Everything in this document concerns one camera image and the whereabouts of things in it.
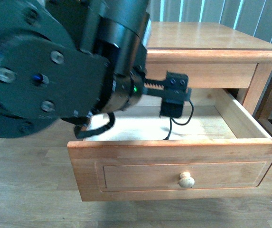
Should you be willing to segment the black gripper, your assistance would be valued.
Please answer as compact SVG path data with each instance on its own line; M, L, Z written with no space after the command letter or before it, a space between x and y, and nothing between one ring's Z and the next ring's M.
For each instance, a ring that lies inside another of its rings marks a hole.
M189 101L192 93L188 75L167 71L164 80L145 79L146 69L132 68L128 75L109 72L103 79L92 113L124 111L134 106L142 94L174 101Z

